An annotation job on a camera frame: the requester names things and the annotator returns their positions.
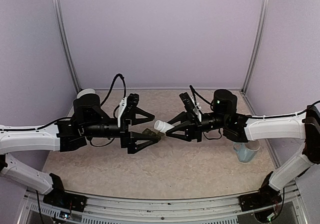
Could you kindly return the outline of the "green weekly pill organizer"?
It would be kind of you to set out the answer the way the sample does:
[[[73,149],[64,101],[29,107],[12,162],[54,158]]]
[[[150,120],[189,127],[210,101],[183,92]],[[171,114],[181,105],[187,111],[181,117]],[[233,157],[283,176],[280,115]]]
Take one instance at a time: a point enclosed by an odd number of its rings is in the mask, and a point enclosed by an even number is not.
[[[142,134],[145,134],[145,135],[148,135],[148,136],[152,136],[152,137],[154,137],[154,138],[157,138],[157,139],[161,139],[163,136],[164,136],[164,134],[163,133],[161,133],[161,132],[155,132],[155,131],[153,131],[153,130],[151,130],[151,129],[149,129],[149,128],[146,128],[143,132],[142,132]]]

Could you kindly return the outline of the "white pill bottle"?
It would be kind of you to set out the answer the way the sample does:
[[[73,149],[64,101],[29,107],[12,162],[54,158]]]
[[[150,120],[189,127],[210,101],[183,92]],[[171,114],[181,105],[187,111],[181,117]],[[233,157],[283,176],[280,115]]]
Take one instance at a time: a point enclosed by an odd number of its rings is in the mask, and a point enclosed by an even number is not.
[[[171,130],[174,128],[173,125],[167,123],[167,122],[164,122],[164,121],[161,121],[161,120],[157,120],[155,123],[154,123],[154,129],[160,133],[163,133],[165,134],[168,130]]]

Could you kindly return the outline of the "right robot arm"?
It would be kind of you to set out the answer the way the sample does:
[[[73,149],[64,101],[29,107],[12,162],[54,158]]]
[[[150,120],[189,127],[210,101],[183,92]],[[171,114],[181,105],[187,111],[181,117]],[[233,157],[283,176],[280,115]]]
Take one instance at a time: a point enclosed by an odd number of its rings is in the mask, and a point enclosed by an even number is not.
[[[236,143],[260,139],[303,139],[304,146],[266,179],[268,186],[256,194],[256,202],[266,206],[287,183],[319,164],[320,113],[314,104],[300,112],[276,116],[250,116],[237,113],[237,96],[218,89],[210,103],[211,112],[201,113],[187,92],[180,94],[185,111],[169,121],[168,137],[184,141],[202,140],[204,132],[222,129],[223,136]]]

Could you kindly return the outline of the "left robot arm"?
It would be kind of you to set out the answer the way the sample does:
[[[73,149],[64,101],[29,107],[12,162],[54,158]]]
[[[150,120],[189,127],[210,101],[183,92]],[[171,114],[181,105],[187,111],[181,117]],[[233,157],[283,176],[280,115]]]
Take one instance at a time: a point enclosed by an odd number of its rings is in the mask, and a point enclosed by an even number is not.
[[[44,126],[0,127],[0,174],[31,187],[51,199],[59,206],[70,201],[62,180],[53,173],[38,171],[13,157],[19,151],[48,150],[59,152],[75,151],[94,138],[120,140],[121,148],[135,154],[156,144],[159,138],[152,134],[132,132],[129,126],[154,120],[155,116],[138,107],[139,95],[130,94],[120,103],[117,118],[109,117],[101,108],[100,97],[93,89],[78,93],[73,102],[73,115],[63,117]]]

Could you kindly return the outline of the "light blue mug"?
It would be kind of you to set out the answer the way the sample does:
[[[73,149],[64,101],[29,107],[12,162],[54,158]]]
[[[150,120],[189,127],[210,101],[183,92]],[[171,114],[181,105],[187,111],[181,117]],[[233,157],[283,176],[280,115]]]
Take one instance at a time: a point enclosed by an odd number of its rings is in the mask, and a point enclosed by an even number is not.
[[[239,162],[250,162],[260,149],[260,144],[251,145],[250,143],[234,143],[233,150],[235,151]]]

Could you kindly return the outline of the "white bowl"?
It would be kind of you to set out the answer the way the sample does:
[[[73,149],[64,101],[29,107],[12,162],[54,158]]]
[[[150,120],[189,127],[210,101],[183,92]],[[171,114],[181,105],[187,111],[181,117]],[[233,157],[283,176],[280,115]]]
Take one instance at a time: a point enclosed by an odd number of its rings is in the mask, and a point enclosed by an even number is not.
[[[95,94],[95,93],[96,93],[95,89],[92,89],[92,88],[83,89],[77,94],[76,98],[79,99],[80,97],[86,94]]]

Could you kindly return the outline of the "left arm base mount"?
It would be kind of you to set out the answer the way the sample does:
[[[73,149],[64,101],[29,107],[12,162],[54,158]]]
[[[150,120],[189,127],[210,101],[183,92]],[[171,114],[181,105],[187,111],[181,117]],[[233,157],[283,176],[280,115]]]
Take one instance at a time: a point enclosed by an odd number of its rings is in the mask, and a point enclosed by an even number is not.
[[[43,197],[43,202],[70,211],[84,212],[87,198],[84,195],[66,192],[61,183],[53,184],[53,190]]]

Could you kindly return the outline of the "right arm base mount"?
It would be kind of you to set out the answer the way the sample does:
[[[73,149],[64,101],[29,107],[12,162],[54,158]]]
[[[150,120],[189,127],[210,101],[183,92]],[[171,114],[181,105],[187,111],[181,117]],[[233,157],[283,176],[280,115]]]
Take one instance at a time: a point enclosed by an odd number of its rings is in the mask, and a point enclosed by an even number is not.
[[[279,191],[269,185],[262,186],[257,192],[240,195],[240,207],[242,211],[249,211],[282,202]]]

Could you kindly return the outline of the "front aluminium rail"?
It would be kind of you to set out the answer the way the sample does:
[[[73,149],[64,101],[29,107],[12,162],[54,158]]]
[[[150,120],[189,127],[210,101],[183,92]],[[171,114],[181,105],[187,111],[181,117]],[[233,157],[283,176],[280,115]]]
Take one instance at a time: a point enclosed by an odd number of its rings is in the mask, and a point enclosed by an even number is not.
[[[17,223],[257,223],[256,216],[277,210],[271,223],[308,223],[295,183],[285,187],[284,202],[242,210],[239,195],[192,199],[133,199],[86,194],[83,211],[68,211],[42,202],[27,190]]]

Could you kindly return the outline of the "right aluminium frame post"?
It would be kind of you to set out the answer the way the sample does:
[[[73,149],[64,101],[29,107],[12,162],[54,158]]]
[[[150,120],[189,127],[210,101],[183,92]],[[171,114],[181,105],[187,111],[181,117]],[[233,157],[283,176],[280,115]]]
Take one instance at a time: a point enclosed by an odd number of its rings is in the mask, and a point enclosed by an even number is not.
[[[243,83],[243,86],[241,89],[241,91],[244,95],[246,95],[249,90],[249,85],[252,80],[252,77],[254,74],[253,72],[254,72],[254,69],[255,69],[255,66],[257,63],[259,50],[260,50],[261,42],[263,39],[266,18],[267,18],[267,14],[268,14],[269,2],[270,2],[270,0],[262,0],[262,3],[261,3],[261,10],[260,10],[260,14],[259,14],[259,19],[258,19],[259,21],[258,21],[258,25],[257,25],[255,39],[254,39],[254,45],[253,45],[252,53],[250,56],[250,61],[249,61],[247,73],[246,73],[244,83]]]

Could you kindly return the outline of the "aluminium frame post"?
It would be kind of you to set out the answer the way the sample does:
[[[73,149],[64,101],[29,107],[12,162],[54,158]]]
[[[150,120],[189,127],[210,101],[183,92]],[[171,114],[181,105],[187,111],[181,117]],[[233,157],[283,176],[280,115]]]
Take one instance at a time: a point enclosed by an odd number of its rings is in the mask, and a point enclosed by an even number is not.
[[[61,8],[61,2],[60,2],[60,0],[52,0],[52,2],[53,2],[54,11],[55,11],[55,17],[57,20],[57,26],[58,26],[60,39],[61,39],[61,44],[63,47],[64,56],[66,59],[67,68],[70,73],[70,77],[71,77],[71,81],[73,83],[74,90],[78,93],[82,89],[81,89],[80,82],[79,82],[79,79],[78,79],[78,76],[76,73],[76,68],[75,68],[73,60],[72,60],[71,50],[69,47],[66,29],[65,29],[65,25],[64,25],[64,21],[63,21],[64,19],[63,19],[63,12],[62,12],[62,8]]]
[[[260,14],[259,14],[259,19],[258,19],[259,21],[258,21],[258,25],[257,25],[255,39],[254,39],[254,45],[253,45],[252,53],[250,56],[250,61],[249,61],[247,73],[246,73],[244,83],[243,83],[243,86],[241,89],[241,91],[244,95],[246,95],[249,90],[249,85],[252,80],[252,77],[254,74],[253,72],[254,72],[254,69],[255,69],[255,66],[257,63],[259,50],[260,50],[261,42],[263,39],[266,18],[267,18],[267,14],[268,14],[269,2],[270,2],[270,0],[262,0],[262,3],[261,3],[261,10],[260,10]]]

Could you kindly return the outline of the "left aluminium frame post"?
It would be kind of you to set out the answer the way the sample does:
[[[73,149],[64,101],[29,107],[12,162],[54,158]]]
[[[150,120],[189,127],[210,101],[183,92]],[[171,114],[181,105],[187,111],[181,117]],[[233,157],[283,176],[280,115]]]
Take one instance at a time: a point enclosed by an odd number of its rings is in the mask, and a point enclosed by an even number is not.
[[[80,82],[79,82],[79,79],[78,79],[78,76],[76,73],[76,68],[75,68],[73,60],[72,60],[71,50],[69,47],[66,29],[65,29],[65,25],[64,25],[64,21],[63,21],[64,19],[63,19],[63,12],[62,12],[62,8],[61,8],[61,2],[60,2],[60,0],[52,0],[52,2],[53,2],[54,11],[55,11],[55,17],[57,20],[57,26],[58,26],[60,39],[61,39],[61,44],[63,47],[64,56],[66,59],[67,68],[70,73],[70,77],[71,77],[71,81],[73,83],[74,90],[78,93],[82,89],[81,89]]]

